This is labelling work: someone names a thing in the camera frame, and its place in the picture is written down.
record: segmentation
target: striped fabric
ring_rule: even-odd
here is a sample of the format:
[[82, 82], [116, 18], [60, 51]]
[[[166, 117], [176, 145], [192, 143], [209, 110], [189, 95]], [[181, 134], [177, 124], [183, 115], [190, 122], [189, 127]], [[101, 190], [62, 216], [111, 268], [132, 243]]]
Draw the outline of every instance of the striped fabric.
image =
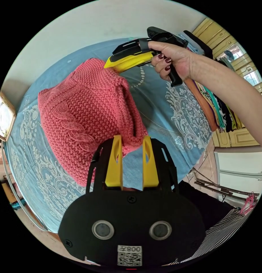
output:
[[206, 231], [204, 241], [192, 257], [180, 262], [176, 259], [174, 262], [167, 265], [190, 261], [221, 246], [239, 230], [248, 219], [250, 213], [251, 211], [246, 215], [241, 215], [238, 209], [232, 209], [220, 222]]

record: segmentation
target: screw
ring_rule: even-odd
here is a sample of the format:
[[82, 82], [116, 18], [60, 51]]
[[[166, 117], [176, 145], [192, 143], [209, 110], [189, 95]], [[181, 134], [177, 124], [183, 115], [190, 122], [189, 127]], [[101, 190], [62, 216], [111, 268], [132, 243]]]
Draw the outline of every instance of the screw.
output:
[[67, 246], [67, 247], [72, 247], [73, 245], [72, 245], [72, 242], [70, 241], [70, 240], [65, 240], [65, 245]]
[[128, 196], [127, 201], [131, 204], [135, 203], [137, 201], [135, 196]]

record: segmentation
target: camera lens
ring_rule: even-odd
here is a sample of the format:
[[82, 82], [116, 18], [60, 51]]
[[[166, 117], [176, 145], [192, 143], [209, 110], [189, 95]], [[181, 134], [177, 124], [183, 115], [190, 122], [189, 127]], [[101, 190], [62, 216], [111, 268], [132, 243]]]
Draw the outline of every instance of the camera lens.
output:
[[149, 230], [150, 236], [155, 240], [165, 240], [171, 235], [171, 232], [171, 225], [165, 221], [155, 222]]
[[101, 240], [108, 240], [114, 235], [114, 227], [108, 221], [100, 220], [93, 224], [92, 233]]

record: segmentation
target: blue rope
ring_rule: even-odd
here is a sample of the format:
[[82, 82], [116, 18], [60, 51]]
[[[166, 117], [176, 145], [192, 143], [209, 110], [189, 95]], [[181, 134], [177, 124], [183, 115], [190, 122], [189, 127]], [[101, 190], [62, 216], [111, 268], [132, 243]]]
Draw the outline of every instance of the blue rope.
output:
[[[26, 201], [23, 198], [21, 199], [21, 203], [22, 203], [23, 206], [26, 205]], [[14, 210], [18, 210], [19, 208], [21, 208], [20, 205], [19, 205], [19, 203], [17, 201], [15, 201], [13, 203], [10, 203], [10, 205], [12, 206], [12, 208]]]

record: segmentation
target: qr code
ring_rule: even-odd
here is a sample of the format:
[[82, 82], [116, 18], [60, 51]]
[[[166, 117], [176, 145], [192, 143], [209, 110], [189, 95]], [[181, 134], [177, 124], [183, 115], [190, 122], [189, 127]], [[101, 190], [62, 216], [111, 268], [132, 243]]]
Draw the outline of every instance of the qr code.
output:
[[118, 252], [118, 265], [142, 266], [142, 253]]

